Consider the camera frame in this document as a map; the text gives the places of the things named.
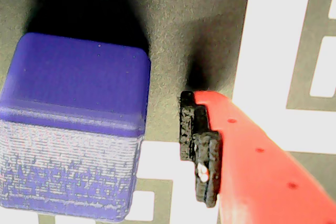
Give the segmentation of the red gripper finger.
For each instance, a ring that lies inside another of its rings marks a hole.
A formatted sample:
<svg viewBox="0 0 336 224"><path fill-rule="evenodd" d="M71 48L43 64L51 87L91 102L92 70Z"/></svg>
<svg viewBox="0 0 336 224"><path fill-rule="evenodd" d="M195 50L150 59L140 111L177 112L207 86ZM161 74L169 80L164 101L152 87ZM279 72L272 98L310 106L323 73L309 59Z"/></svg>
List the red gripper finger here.
<svg viewBox="0 0 336 224"><path fill-rule="evenodd" d="M183 91L179 115L196 199L218 207L222 223L335 223L323 187L228 97Z"/></svg>

